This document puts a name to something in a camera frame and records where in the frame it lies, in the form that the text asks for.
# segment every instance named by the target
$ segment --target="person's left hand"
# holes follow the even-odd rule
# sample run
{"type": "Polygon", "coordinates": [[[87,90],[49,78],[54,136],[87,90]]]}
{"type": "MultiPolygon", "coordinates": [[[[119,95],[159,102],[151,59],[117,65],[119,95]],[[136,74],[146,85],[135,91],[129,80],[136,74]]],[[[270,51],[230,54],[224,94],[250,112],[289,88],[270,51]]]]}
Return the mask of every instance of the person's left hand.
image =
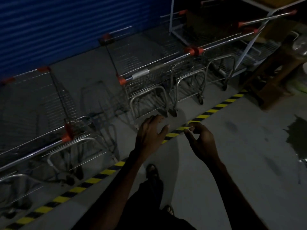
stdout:
{"type": "Polygon", "coordinates": [[[153,154],[161,145],[166,136],[169,125],[165,125],[158,134],[157,125],[164,119],[161,115],[151,116],[142,123],[136,136],[134,151],[139,153],[139,156],[146,160],[153,154]]]}

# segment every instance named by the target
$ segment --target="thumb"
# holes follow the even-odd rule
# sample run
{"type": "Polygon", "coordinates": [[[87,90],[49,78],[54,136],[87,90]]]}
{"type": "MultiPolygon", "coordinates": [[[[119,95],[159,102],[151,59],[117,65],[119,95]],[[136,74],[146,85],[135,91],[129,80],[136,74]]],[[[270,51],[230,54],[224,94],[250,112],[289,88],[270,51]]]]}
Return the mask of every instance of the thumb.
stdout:
{"type": "Polygon", "coordinates": [[[164,137],[166,136],[166,134],[168,133],[168,131],[169,131],[169,124],[168,125],[165,125],[163,128],[162,128],[162,130],[161,130],[161,132],[159,133],[159,136],[161,137],[161,138],[163,138],[164,139],[164,137]]]}
{"type": "Polygon", "coordinates": [[[191,143],[194,143],[195,138],[194,138],[194,136],[192,135],[192,133],[191,133],[188,129],[185,129],[185,130],[184,130],[184,133],[185,133],[186,138],[187,138],[188,141],[190,142],[190,144],[191,144],[191,143]]]}

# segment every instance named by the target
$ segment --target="foot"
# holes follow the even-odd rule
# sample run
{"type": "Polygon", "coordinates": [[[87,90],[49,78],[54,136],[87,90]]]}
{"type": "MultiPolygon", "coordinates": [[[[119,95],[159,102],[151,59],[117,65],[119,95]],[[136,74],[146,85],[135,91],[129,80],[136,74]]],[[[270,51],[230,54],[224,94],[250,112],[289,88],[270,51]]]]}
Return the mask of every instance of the foot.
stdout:
{"type": "Polygon", "coordinates": [[[155,165],[149,164],[146,167],[146,178],[158,178],[159,179],[159,173],[155,165]]]}
{"type": "Polygon", "coordinates": [[[170,213],[172,216],[174,215],[174,209],[172,208],[171,205],[166,205],[163,210],[167,211],[168,213],[170,213]]]}

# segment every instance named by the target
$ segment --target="yellow stripe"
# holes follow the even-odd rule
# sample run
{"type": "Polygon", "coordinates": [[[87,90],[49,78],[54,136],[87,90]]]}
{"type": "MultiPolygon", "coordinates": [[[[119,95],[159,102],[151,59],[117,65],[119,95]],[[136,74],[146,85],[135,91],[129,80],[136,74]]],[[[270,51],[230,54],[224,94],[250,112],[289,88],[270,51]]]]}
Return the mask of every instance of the yellow stripe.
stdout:
{"type": "Polygon", "coordinates": [[[189,129],[189,127],[178,127],[176,130],[183,131],[184,129],[189,129]]]}
{"type": "Polygon", "coordinates": [[[237,93],[233,97],[243,97],[243,96],[244,96],[244,94],[237,93]]]}
{"type": "Polygon", "coordinates": [[[52,201],[58,202],[58,203],[64,203],[64,202],[66,202],[69,199],[70,198],[68,198],[68,197],[58,196],[55,199],[53,199],[52,201]]]}
{"type": "Polygon", "coordinates": [[[119,161],[115,165],[116,166],[124,166],[125,162],[124,161],[119,161]]]}
{"type": "Polygon", "coordinates": [[[70,190],[70,192],[74,192],[74,193],[80,193],[80,192],[82,192],[82,191],[84,191],[86,188],[84,188],[84,187],[75,187],[75,188],[72,188],[71,190],[70,190]]]}
{"type": "Polygon", "coordinates": [[[102,179],[99,179],[99,178],[90,178],[90,179],[86,180],[85,182],[96,184],[97,182],[100,182],[101,180],[102,179]]]}
{"type": "Polygon", "coordinates": [[[168,133],[166,136],[168,137],[176,137],[177,135],[179,135],[178,133],[168,133]]]}
{"type": "Polygon", "coordinates": [[[228,104],[218,104],[218,105],[216,105],[216,107],[226,107],[226,106],[228,106],[228,104]]]}
{"type": "Polygon", "coordinates": [[[200,123],[200,121],[196,121],[196,120],[191,120],[188,123],[193,123],[193,122],[200,123]]]}
{"type": "Polygon", "coordinates": [[[206,119],[208,117],[209,117],[209,115],[199,115],[196,118],[206,119]]]}
{"type": "Polygon", "coordinates": [[[213,109],[210,109],[210,110],[207,110],[206,112],[209,112],[209,113],[216,113],[218,112],[219,110],[213,110],[213,109]]]}
{"type": "Polygon", "coordinates": [[[234,102],[236,99],[226,99],[225,102],[234,102]]]}
{"type": "Polygon", "coordinates": [[[21,219],[17,220],[16,223],[18,223],[18,224],[28,224],[28,223],[32,222],[33,220],[35,220],[35,219],[33,219],[31,217],[22,217],[21,219]]]}
{"type": "Polygon", "coordinates": [[[101,174],[106,174],[106,175],[111,175],[113,174],[114,172],[116,172],[116,170],[104,170],[102,172],[100,172],[101,174]]]}
{"type": "Polygon", "coordinates": [[[52,209],[53,209],[52,207],[42,206],[42,207],[37,208],[34,212],[47,213],[47,212],[51,211],[52,209]]]}

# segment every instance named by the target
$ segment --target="hand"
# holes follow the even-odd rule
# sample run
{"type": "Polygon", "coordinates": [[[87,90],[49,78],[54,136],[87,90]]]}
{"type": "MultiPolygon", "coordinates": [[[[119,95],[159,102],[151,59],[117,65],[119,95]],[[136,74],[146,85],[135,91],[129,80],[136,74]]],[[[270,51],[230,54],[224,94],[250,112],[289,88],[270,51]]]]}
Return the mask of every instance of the hand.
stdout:
{"type": "Polygon", "coordinates": [[[157,125],[164,119],[161,115],[151,116],[142,123],[136,136],[134,151],[139,153],[145,161],[161,145],[169,131],[169,125],[165,125],[161,132],[157,133],[157,125]]]}
{"type": "Polygon", "coordinates": [[[213,134],[208,130],[208,128],[203,124],[196,122],[190,123],[189,126],[190,131],[194,134],[199,134],[199,137],[196,140],[189,130],[186,129],[184,131],[195,155],[206,164],[219,160],[213,134]]]}

